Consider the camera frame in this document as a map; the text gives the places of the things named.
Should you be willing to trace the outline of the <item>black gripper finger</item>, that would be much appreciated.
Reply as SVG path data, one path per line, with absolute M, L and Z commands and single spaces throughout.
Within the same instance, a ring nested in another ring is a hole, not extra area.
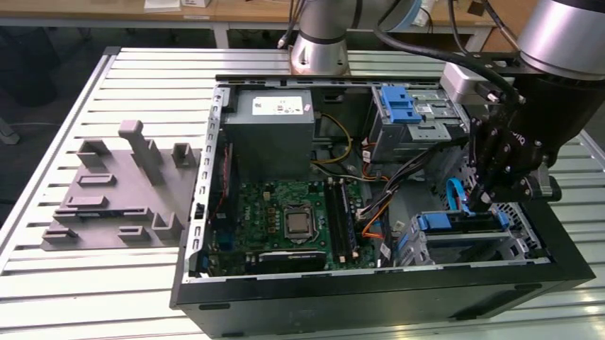
M 474 118 L 470 127 L 469 165 L 474 168 L 476 186 L 469 196 L 469 209 L 478 213 L 490 206 L 490 189 L 497 167 L 493 165 L 500 143 L 500 129 L 488 119 Z
M 544 198 L 540 179 L 532 173 L 542 164 L 536 147 L 514 143 L 498 146 L 490 187 L 493 203 L 526 202 Z

